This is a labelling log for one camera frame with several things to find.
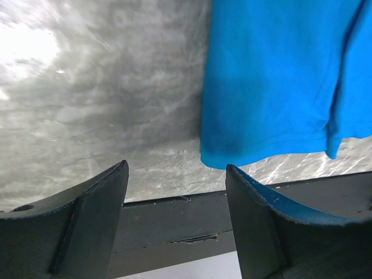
black plastic piece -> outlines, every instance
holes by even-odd
[[[231,165],[226,188],[243,279],[371,277],[371,217],[351,219],[310,208]]]
[[[0,278],[105,278],[127,182],[123,161],[54,196],[0,213]]]

gray metallic surface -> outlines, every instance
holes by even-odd
[[[127,201],[224,188],[200,162],[210,0],[0,2],[0,209],[122,159]],[[371,170],[372,139],[244,168],[263,183]]]

black frame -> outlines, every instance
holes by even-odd
[[[270,187],[327,213],[372,216],[372,171]],[[232,252],[232,230],[225,191],[125,203],[107,278]]]

blue cloth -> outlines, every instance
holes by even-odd
[[[371,135],[366,7],[357,0],[214,0],[204,164],[225,169],[320,151],[335,158],[343,138]]]

hole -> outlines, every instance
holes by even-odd
[[[19,208],[13,209],[12,212],[27,211],[27,210],[30,210],[32,208],[34,208],[33,205],[23,205],[23,206],[20,206]]]

